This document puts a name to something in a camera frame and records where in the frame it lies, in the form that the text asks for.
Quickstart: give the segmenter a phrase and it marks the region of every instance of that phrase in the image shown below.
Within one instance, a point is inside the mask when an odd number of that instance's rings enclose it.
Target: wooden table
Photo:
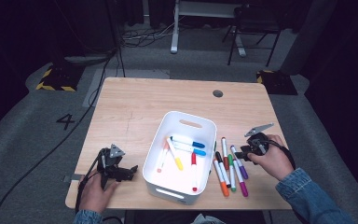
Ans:
[[[216,90],[223,96],[213,96]],[[169,111],[212,120],[217,127],[216,150],[219,151],[221,137],[225,136],[228,146],[234,145],[240,150],[240,146],[246,145],[246,132],[270,122],[275,125],[264,133],[278,134],[285,143],[269,96],[261,84],[109,77],[103,84],[75,169],[75,174],[85,174],[100,149],[111,144],[126,153],[120,167],[139,165],[132,181],[121,182],[108,208],[291,209],[275,189],[278,181],[250,161],[245,163],[249,175],[245,181],[249,191],[247,198],[241,195],[240,190],[230,192],[230,196],[225,198],[214,168],[205,191],[193,205],[173,203],[149,194],[142,170],[158,126]],[[68,207],[75,207],[77,185],[78,181],[72,181],[65,201]]]

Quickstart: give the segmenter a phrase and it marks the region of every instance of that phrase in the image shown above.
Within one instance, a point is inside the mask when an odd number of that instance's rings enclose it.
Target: purple marker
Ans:
[[[242,164],[242,161],[241,161],[240,159],[238,159],[237,156],[235,155],[235,153],[237,152],[237,150],[235,149],[234,146],[231,146],[230,148],[231,148],[232,154],[234,155],[234,157],[235,157],[235,159],[236,159],[238,165],[240,166],[240,171],[241,171],[242,177],[243,177],[244,179],[249,178],[248,174],[246,173],[245,167],[244,167],[243,164]]]

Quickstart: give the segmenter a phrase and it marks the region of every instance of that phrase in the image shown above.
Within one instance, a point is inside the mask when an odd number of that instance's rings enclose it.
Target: yellow black hazard tape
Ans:
[[[84,71],[84,68],[64,71],[69,74],[60,74],[60,70],[53,69],[53,65],[48,68],[36,86],[37,90],[47,91],[76,91],[77,83]]]

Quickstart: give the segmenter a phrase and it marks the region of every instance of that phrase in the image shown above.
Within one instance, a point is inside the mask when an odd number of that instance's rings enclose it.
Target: gray floor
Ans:
[[[227,66],[230,39],[222,43],[226,29],[187,29],[179,37],[179,51],[170,54],[171,36],[143,48],[124,48],[126,69],[169,71],[171,79],[255,82],[255,72],[265,69],[265,49],[249,49],[247,57],[234,53]],[[296,36],[285,31],[268,69],[278,69]],[[252,37],[243,39],[251,43]],[[108,64],[116,70],[117,60]],[[86,68],[78,91],[37,91],[48,64],[30,74],[30,93],[0,122],[0,200],[9,188],[55,148],[75,126],[65,131],[56,120],[72,114],[76,124],[87,111],[83,106],[90,83],[102,64]],[[358,223],[358,184],[339,157],[324,126],[304,96],[309,83],[301,75],[292,78],[298,96],[270,95],[296,164],[309,172],[339,206]],[[65,206],[68,185],[62,182],[76,167],[93,108],[66,141],[37,166],[8,195],[0,208],[0,223],[70,223],[74,210]],[[108,210],[106,216],[123,216],[124,211]],[[274,223],[300,223],[291,211],[272,211]]]

